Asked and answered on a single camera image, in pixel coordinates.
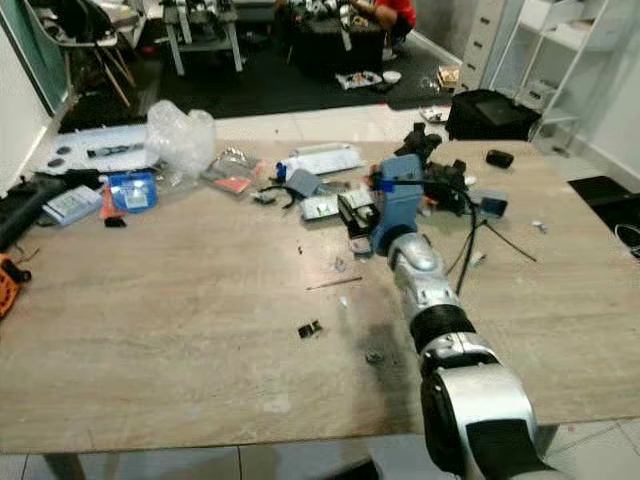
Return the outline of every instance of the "plastic wrapper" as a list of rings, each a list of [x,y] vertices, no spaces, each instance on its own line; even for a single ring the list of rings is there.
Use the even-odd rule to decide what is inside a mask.
[[[336,80],[340,83],[343,90],[351,90],[352,88],[370,87],[382,83],[382,77],[373,72],[358,72],[350,75],[336,74]]]
[[[227,148],[211,162],[200,178],[213,187],[239,195],[256,180],[263,168],[264,162],[260,159],[246,156],[235,148]]]
[[[167,100],[149,109],[146,147],[180,174],[198,178],[214,156],[215,140],[215,122],[207,112],[191,110],[185,115]]]

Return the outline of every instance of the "floor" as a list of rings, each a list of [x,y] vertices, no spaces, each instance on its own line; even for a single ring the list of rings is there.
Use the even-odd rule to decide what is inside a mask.
[[[219,138],[292,141],[401,142],[417,110],[394,112],[385,105],[228,119],[216,123]],[[430,128],[439,133],[441,128]],[[543,143],[539,148],[545,149]],[[565,180],[601,172],[580,158],[547,156]],[[275,446],[164,450],[81,455],[89,480],[309,479],[324,478],[371,457],[382,478],[453,479],[430,461],[424,439],[401,435]],[[638,478],[640,419],[560,427],[547,461],[578,479]],[[40,455],[0,455],[0,479],[52,479]]]

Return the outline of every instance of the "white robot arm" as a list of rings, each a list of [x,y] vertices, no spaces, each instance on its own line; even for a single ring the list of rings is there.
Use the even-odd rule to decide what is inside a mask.
[[[382,188],[377,211],[365,218],[370,225],[357,226],[354,219],[364,216],[346,202],[339,201],[340,214],[350,236],[366,235],[388,258],[402,295],[420,358],[425,436],[434,463],[464,479],[567,478],[538,457],[536,419],[521,381],[476,333],[442,259],[417,233],[424,195],[420,159],[390,158],[377,175]]]

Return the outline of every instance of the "wooden table top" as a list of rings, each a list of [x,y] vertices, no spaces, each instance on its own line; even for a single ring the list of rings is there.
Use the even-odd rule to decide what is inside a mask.
[[[270,161],[299,146],[233,145]],[[395,145],[360,147],[373,163]],[[496,147],[515,154],[510,170],[484,163]],[[530,145],[454,142],[434,154],[456,158],[479,188],[508,192],[494,225],[539,259],[482,229],[477,250],[488,257],[462,292],[479,333],[522,378],[539,423],[640,416],[637,264]],[[127,222],[105,229],[91,216],[20,241],[41,251],[0,323],[0,451],[423,431],[417,355],[392,274],[382,258],[353,260],[339,220],[305,225],[297,208],[201,188]],[[438,213],[419,223],[451,262],[468,219]],[[344,273],[332,267],[338,256]],[[306,290],[353,275],[363,280]],[[298,327],[313,319],[322,334],[301,340]],[[384,363],[367,364],[371,349]]]

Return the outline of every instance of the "black case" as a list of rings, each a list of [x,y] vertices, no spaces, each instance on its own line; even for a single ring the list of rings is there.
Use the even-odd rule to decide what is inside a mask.
[[[478,105],[491,103],[494,110],[506,114],[491,118]],[[473,90],[454,95],[446,130],[455,140],[524,140],[529,130],[540,119],[540,114],[515,105],[504,95],[490,90]]]

